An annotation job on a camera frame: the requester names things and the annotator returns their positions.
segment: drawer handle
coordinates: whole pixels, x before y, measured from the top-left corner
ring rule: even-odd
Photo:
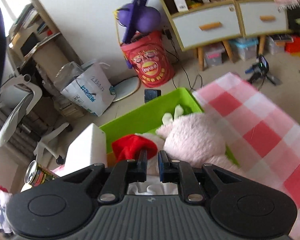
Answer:
[[[260,20],[263,22],[273,22],[276,20],[276,17],[273,15],[264,15],[260,16]]]
[[[216,28],[220,28],[220,27],[222,27],[221,22],[209,23],[209,24],[199,26],[200,30],[202,30],[202,31],[208,31],[208,30],[212,30],[212,29],[216,29]]]

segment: bucket with cartoon face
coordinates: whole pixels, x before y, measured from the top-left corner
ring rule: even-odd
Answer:
[[[166,57],[159,31],[133,43],[123,44],[121,49],[146,87],[161,86],[175,74]]]

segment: drawer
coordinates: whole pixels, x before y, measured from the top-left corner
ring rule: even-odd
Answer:
[[[185,48],[240,35],[238,17],[233,4],[184,14],[173,18],[173,22]]]
[[[278,11],[274,2],[241,3],[240,9],[246,35],[287,31],[285,11]]]

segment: purple toy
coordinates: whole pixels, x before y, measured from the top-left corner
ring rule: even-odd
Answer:
[[[118,10],[118,20],[127,27],[123,43],[130,43],[136,31],[150,33],[159,27],[161,22],[159,11],[146,6],[146,2],[147,0],[133,0],[132,3],[128,3]]]

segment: red and white tablecloth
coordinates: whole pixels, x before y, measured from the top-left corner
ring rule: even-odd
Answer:
[[[298,217],[290,235],[300,236],[300,125],[233,73],[193,95],[247,176],[295,201]]]

